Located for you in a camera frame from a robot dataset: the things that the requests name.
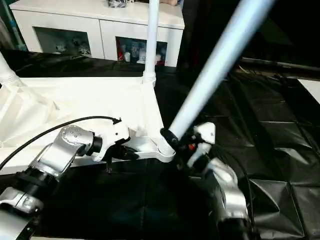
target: white pipe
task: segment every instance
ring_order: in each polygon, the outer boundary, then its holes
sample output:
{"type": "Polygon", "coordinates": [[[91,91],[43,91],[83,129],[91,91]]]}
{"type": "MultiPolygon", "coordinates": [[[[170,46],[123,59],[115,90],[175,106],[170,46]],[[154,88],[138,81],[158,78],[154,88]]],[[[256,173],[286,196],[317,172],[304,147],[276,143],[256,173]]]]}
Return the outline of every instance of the white pipe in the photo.
{"type": "Polygon", "coordinates": [[[275,0],[242,0],[169,130],[180,139],[267,16],[275,0]]]}
{"type": "Polygon", "coordinates": [[[158,33],[159,0],[149,1],[148,32],[146,41],[145,68],[143,76],[146,79],[156,78],[156,50],[158,33]]]}
{"type": "Polygon", "coordinates": [[[14,84],[21,85],[22,82],[20,78],[16,75],[14,71],[11,70],[7,64],[4,56],[0,52],[0,84],[14,84]]]}

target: red component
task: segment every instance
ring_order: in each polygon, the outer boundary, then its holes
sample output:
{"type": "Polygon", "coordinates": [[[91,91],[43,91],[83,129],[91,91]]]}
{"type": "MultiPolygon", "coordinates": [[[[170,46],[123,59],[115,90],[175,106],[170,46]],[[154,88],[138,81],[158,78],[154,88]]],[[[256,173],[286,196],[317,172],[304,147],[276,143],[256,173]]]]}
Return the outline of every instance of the red component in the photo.
{"type": "Polygon", "coordinates": [[[189,149],[190,149],[191,151],[195,149],[195,145],[194,145],[194,144],[189,144],[188,147],[189,147],[189,149]]]}

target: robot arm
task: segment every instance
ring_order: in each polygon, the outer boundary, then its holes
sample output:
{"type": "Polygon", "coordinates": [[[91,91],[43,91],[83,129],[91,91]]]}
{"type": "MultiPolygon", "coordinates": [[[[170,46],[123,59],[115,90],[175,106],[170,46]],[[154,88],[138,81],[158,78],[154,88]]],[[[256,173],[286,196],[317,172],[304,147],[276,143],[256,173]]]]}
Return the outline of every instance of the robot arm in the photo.
{"type": "Polygon", "coordinates": [[[259,235],[251,225],[246,198],[238,187],[236,173],[217,157],[209,156],[215,143],[215,125],[211,122],[198,125],[181,140],[168,129],[162,129],[161,134],[176,151],[175,160],[201,174],[213,207],[208,214],[220,239],[258,238],[259,235]]]}
{"type": "Polygon", "coordinates": [[[95,136],[75,125],[63,127],[53,143],[44,147],[17,181],[0,195],[0,239],[28,240],[39,223],[44,201],[51,196],[76,156],[101,160],[109,147],[125,143],[129,130],[123,122],[112,132],[95,136]]]}

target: black cable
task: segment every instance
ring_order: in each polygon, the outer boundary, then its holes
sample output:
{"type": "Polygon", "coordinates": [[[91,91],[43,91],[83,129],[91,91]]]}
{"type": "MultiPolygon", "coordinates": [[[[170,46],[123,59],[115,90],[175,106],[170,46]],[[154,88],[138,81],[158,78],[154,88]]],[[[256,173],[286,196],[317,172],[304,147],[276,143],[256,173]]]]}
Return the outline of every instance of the black cable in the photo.
{"type": "Polygon", "coordinates": [[[121,119],[116,119],[110,116],[86,116],[86,117],[81,117],[75,120],[71,120],[71,121],[67,121],[64,122],[62,124],[59,124],[57,126],[54,126],[40,134],[38,134],[37,136],[33,137],[32,139],[30,139],[29,141],[25,142],[24,144],[22,144],[20,147],[18,147],[16,150],[14,150],[2,163],[0,163],[0,171],[4,168],[4,166],[10,161],[10,159],[12,159],[17,153],[19,153],[21,150],[23,150],[26,146],[28,146],[29,144],[33,143],[35,140],[41,138],[42,136],[57,130],[59,128],[62,128],[64,126],[70,125],[70,124],[74,124],[77,122],[81,122],[84,120],[89,120],[89,119],[108,119],[108,120],[112,120],[113,124],[117,124],[119,122],[121,122],[121,119]]]}

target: black tarp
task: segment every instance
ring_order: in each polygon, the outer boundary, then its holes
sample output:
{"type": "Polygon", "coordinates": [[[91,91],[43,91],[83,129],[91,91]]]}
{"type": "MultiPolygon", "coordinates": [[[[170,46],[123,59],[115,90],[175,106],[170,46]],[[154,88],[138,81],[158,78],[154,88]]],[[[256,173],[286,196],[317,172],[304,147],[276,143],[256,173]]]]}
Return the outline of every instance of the black tarp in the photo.
{"type": "MultiPolygon", "coordinates": [[[[143,65],[85,57],[3,52],[21,77],[140,76],[143,65]]],[[[157,68],[155,94],[170,125],[196,75],[157,68]]],[[[216,125],[219,157],[250,178],[256,225],[263,239],[320,239],[320,106],[296,79],[232,73],[196,123],[216,125]]],[[[82,239],[205,239],[198,177],[146,159],[70,169],[46,205],[37,234],[82,239]]],[[[0,191],[13,181],[0,176],[0,191]]]]}

